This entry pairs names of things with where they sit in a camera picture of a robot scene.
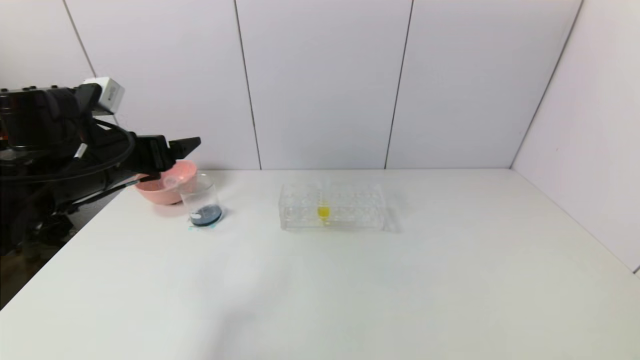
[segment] blue liquid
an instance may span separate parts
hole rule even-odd
[[[191,216],[191,223],[196,226],[208,226],[222,217],[222,209],[218,205],[207,205],[195,212],[199,216]]]

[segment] pink bowl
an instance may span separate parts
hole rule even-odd
[[[198,168],[189,160],[178,160],[175,165],[160,173],[159,180],[147,181],[146,183],[136,184],[136,189],[147,200],[158,205],[169,205],[180,202],[180,193],[177,191],[178,185],[184,184],[195,176]],[[139,174],[136,178],[146,176]]]

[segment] white table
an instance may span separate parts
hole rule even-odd
[[[0,359],[640,359],[640,281],[510,170],[213,172],[124,191],[0,311]],[[383,185],[383,233],[280,230],[283,183]]]

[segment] glass beaker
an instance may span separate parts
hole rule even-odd
[[[198,172],[192,179],[180,185],[178,191],[193,225],[208,226],[222,218],[222,207],[211,176]]]

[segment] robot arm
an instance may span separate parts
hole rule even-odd
[[[114,114],[123,93],[109,78],[0,90],[2,253],[44,218],[157,179],[200,145],[198,137],[167,144],[162,135],[138,136],[93,117]],[[149,176],[114,188],[136,174]]]

